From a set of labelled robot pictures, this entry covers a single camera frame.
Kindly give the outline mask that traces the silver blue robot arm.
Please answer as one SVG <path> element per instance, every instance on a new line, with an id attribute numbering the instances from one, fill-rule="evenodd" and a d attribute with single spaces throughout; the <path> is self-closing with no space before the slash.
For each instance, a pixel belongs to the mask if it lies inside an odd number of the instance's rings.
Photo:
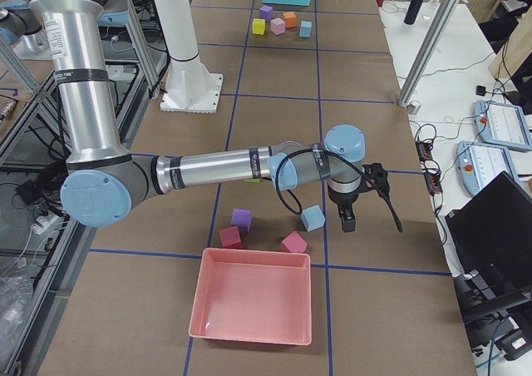
<path id="1" fill-rule="evenodd" d="M 326 181 L 342 229 L 355 228 L 352 206 L 364 191 L 364 137 L 335 126 L 323 142 L 286 142 L 197 156 L 134 155 L 122 144 L 98 22 L 128 0 L 28 0 L 43 20 L 54 79 L 69 128 L 71 154 L 60 197 L 74 220 L 94 228 L 126 218 L 145 200 L 193 186 L 270 178 L 277 191 Z"/>
<path id="2" fill-rule="evenodd" d="M 1 3 L 1 39 L 21 59 L 50 57 L 46 31 L 24 0 Z"/>

